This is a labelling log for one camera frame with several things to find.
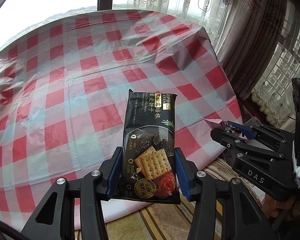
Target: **cracker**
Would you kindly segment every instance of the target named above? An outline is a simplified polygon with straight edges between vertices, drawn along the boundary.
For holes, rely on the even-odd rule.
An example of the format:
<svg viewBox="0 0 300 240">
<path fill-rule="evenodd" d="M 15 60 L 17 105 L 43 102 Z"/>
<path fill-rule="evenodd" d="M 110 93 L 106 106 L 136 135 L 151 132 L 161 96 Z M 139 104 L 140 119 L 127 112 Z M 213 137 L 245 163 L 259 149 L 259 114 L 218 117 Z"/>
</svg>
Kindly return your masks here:
<svg viewBox="0 0 300 240">
<path fill-rule="evenodd" d="M 164 149 L 140 158 L 147 179 L 155 179 L 168 171 L 171 166 Z"/>
<path fill-rule="evenodd" d="M 152 153 L 155 153 L 155 149 L 153 148 L 153 146 L 150 146 L 146 151 L 144 151 L 140 156 L 138 156 L 135 160 L 134 160 L 134 163 L 138 166 L 138 168 L 141 168 L 141 172 L 143 174 L 143 176 L 145 176 L 146 178 L 146 173 L 145 173 L 145 170 L 142 166 L 142 163 L 141 163 L 141 157 L 145 156 L 145 155 L 148 155 L 148 154 L 152 154 Z"/>
</svg>

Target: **red and white tablecloth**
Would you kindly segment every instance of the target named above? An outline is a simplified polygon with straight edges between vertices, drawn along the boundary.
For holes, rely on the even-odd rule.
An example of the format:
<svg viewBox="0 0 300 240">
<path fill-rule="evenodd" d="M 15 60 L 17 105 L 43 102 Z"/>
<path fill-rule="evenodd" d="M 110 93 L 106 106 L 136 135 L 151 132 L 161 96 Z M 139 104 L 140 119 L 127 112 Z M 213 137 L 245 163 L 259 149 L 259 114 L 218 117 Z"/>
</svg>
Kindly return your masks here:
<svg viewBox="0 0 300 240">
<path fill-rule="evenodd" d="M 112 156 L 129 89 L 178 95 L 175 144 L 199 169 L 222 151 L 202 119 L 242 122 L 207 33 L 181 18 L 141 10 L 71 16 L 0 52 L 0 220 L 21 230 L 57 178 L 81 178 Z M 103 202 L 105 221 L 146 204 Z"/>
</svg>

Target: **pink curtain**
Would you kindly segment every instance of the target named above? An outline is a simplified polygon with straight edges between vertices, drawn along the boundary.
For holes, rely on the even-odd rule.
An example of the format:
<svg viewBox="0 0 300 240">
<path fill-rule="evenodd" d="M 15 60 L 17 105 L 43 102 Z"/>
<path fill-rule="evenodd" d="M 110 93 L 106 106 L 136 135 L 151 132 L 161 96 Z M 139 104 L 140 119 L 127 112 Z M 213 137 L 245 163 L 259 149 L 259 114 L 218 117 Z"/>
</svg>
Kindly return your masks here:
<svg viewBox="0 0 300 240">
<path fill-rule="evenodd" d="M 239 0 L 225 26 L 218 59 L 236 95 L 248 98 L 274 53 L 287 0 Z"/>
</svg>

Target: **red rose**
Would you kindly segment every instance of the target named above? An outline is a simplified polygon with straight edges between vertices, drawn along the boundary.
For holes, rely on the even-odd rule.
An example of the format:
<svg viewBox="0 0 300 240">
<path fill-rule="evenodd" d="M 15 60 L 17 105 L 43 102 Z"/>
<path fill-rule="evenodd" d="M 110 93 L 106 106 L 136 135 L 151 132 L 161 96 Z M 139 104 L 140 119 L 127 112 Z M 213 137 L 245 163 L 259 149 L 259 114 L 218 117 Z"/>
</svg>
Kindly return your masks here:
<svg viewBox="0 0 300 240">
<path fill-rule="evenodd" d="M 176 189 L 176 177 L 169 171 L 156 179 L 154 179 L 156 184 L 155 196 L 159 198 L 167 198 L 172 195 L 172 192 Z"/>
</svg>

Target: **metal screw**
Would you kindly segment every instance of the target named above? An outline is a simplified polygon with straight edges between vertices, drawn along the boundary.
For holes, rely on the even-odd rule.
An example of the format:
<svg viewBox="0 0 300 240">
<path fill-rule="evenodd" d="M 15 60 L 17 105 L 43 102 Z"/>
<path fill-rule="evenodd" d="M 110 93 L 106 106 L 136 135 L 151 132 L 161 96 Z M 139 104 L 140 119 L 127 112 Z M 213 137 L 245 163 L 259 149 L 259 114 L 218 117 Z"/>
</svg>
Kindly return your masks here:
<svg viewBox="0 0 300 240">
<path fill-rule="evenodd" d="M 66 180 L 64 178 L 57 179 L 57 184 L 59 185 L 64 184 L 65 182 Z"/>
<path fill-rule="evenodd" d="M 100 171 L 99 171 L 99 170 L 91 171 L 91 175 L 92 175 L 93 177 L 99 176 L 99 175 L 100 175 Z"/>
<path fill-rule="evenodd" d="M 203 178 L 203 177 L 206 176 L 206 173 L 204 171 L 198 171 L 197 176 L 200 177 L 200 178 Z"/>
<path fill-rule="evenodd" d="M 241 180 L 238 179 L 238 178 L 234 178 L 234 179 L 232 179 L 232 183 L 235 184 L 235 185 L 238 185 L 238 184 L 241 183 Z"/>
</svg>

